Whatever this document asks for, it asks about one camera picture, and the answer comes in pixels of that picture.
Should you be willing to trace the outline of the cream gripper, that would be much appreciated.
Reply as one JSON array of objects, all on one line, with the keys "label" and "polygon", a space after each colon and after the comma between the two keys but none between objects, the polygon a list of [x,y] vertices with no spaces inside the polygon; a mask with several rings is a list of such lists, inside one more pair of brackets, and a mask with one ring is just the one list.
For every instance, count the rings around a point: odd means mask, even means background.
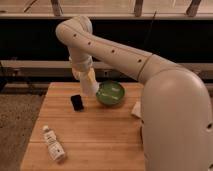
[{"label": "cream gripper", "polygon": [[76,68],[72,68],[72,74],[78,81],[95,81],[95,71],[93,68],[89,68],[87,71],[79,71]]}]

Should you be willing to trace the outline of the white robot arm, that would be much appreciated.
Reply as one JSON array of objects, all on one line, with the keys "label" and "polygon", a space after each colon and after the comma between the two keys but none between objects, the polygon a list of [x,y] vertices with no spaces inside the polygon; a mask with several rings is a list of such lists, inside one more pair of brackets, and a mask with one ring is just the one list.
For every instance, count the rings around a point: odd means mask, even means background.
[{"label": "white robot arm", "polygon": [[143,85],[142,140],[146,171],[213,171],[213,111],[203,81],[193,72],[150,52],[92,34],[88,17],[56,27],[73,67],[96,58]]}]

